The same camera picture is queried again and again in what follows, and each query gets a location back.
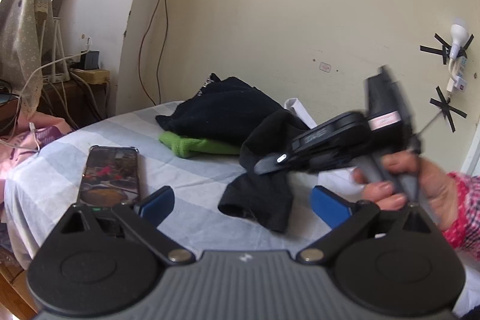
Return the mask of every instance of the pink sleeve cuff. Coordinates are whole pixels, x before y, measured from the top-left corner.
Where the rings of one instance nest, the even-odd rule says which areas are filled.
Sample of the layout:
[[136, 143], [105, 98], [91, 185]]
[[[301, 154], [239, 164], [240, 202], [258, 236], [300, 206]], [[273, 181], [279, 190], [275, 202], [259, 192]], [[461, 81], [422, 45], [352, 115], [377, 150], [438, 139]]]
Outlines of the pink sleeve cuff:
[[460, 175], [451, 172], [448, 176], [453, 178], [457, 183], [458, 218], [450, 228], [443, 232], [443, 237], [453, 248], [460, 248], [465, 242], [467, 232], [468, 219], [465, 210], [465, 199], [469, 193], [469, 188]]

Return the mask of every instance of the green cloth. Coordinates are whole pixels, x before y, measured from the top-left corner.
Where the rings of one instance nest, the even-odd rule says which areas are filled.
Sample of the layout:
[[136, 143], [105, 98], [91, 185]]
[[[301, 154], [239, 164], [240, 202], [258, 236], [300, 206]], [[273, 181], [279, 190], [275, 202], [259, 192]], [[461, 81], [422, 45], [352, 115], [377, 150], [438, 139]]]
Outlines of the green cloth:
[[200, 152], [221, 155], [240, 155], [240, 147], [209, 139], [191, 139], [172, 132], [163, 132], [158, 139], [181, 158], [190, 158]]

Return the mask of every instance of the beige wall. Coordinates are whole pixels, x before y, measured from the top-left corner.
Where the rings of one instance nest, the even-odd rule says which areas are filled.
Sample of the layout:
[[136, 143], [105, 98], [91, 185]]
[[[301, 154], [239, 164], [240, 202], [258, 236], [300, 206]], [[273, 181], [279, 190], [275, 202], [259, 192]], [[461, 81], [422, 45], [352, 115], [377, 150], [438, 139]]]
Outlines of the beige wall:
[[[388, 64], [401, 81], [423, 127], [436, 113], [429, 104], [448, 76], [441, 58], [419, 51], [448, 38], [452, 20], [464, 18], [477, 34], [469, 51], [464, 95], [454, 105], [452, 135], [442, 120], [425, 135], [427, 156], [459, 169], [480, 113], [480, 0], [169, 0], [170, 34], [160, 67], [163, 102], [191, 97], [210, 72], [238, 76], [279, 102], [298, 97], [318, 122], [364, 107], [363, 80]], [[155, 33], [146, 71], [154, 91], [164, 26]], [[319, 70], [321, 61], [332, 71]]]

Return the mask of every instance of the finger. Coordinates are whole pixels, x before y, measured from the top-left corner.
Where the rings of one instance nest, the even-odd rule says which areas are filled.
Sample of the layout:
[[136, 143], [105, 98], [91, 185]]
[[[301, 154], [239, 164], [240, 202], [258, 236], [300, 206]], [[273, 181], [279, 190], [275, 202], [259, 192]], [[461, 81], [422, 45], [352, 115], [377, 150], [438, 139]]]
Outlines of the finger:
[[397, 211], [402, 209], [407, 203], [405, 194], [395, 194], [377, 202], [377, 205], [383, 211]]
[[393, 184], [391, 182], [377, 182], [366, 185], [362, 196], [372, 202], [379, 202], [393, 194]]
[[352, 176], [353, 176], [353, 180], [357, 182], [359, 185], [365, 185], [368, 183], [368, 180], [363, 174], [363, 171], [359, 168], [356, 168], [355, 170], [353, 170]]
[[409, 151], [392, 153], [382, 158], [383, 166], [392, 174], [416, 174], [418, 161], [418, 156]]

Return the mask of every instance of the gray ribbed panel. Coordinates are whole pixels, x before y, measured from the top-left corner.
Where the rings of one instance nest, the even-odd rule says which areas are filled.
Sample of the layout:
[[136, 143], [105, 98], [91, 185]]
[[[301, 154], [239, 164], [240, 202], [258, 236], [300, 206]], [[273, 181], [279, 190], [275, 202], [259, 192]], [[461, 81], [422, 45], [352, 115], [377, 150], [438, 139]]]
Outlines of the gray ribbed panel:
[[[447, 312], [421, 320], [453, 320]], [[38, 320], [63, 317], [41, 313]], [[140, 303], [102, 320], [393, 320], [346, 299], [321, 267], [286, 251], [206, 251], [193, 265], [171, 267]]]

